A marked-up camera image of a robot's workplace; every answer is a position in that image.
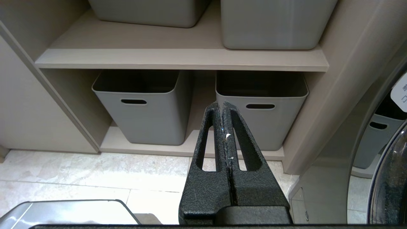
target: washing machine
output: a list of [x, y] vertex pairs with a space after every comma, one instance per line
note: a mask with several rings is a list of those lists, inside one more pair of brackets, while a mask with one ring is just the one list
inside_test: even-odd
[[407, 222], [406, 119], [404, 43], [292, 187], [294, 223]]

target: shelf compartment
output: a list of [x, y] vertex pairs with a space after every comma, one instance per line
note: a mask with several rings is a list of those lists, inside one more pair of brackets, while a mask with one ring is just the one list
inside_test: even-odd
[[[167, 156], [193, 156], [205, 108], [214, 101], [216, 101], [214, 72], [200, 71], [196, 74], [195, 78], [191, 112], [186, 134], [187, 138], [183, 144], [150, 145], [130, 143], [120, 131], [119, 127], [113, 123], [112, 126], [109, 127], [105, 139], [102, 142], [101, 151]], [[262, 151], [262, 153], [266, 160], [281, 161], [284, 157], [282, 147], [277, 151]], [[215, 157], [213, 130], [209, 130], [208, 133], [205, 156]], [[242, 158], [240, 150], [238, 150], [238, 156]]]
[[88, 10], [35, 64], [39, 68], [311, 72], [329, 67], [319, 46], [308, 51], [226, 49], [217, 0], [190, 29], [105, 22]]

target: white label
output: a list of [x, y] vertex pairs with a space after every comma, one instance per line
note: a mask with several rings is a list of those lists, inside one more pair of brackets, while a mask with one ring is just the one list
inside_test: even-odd
[[402, 111], [407, 112], [407, 73], [394, 85], [390, 97]]

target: marble floor tile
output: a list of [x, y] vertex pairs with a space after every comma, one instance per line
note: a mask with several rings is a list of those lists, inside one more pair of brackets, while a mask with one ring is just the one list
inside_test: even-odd
[[367, 213], [348, 210], [348, 224], [366, 224]]
[[25, 201], [119, 199], [127, 201], [129, 189], [0, 181], [0, 216]]
[[131, 190], [127, 206], [133, 213], [152, 213], [162, 224], [178, 224], [182, 193]]
[[0, 180], [58, 183], [73, 154], [11, 150], [0, 164]]
[[348, 209], [367, 212], [371, 179], [350, 176]]
[[267, 161], [267, 164], [273, 172], [281, 190], [284, 192], [285, 197], [288, 199], [290, 188], [295, 184], [299, 176], [285, 174], [281, 161]]
[[11, 151], [0, 180], [181, 192], [189, 158]]

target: beige shelving unit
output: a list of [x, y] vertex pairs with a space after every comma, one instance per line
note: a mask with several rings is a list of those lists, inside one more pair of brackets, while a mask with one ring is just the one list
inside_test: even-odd
[[[101, 151], [192, 155], [214, 88], [195, 88], [184, 144], [131, 144], [91, 93], [95, 69], [208, 70], [196, 71], [204, 80], [210, 70], [304, 72], [310, 93], [283, 148], [263, 152], [282, 160], [290, 174], [309, 166], [407, 38], [405, 0], [338, 1], [319, 45], [309, 51], [224, 48], [219, 0], [190, 29], [99, 21], [87, 0], [6, 1], [0, 7], [0, 35], [83, 138]], [[207, 156], [212, 146], [208, 142]]]

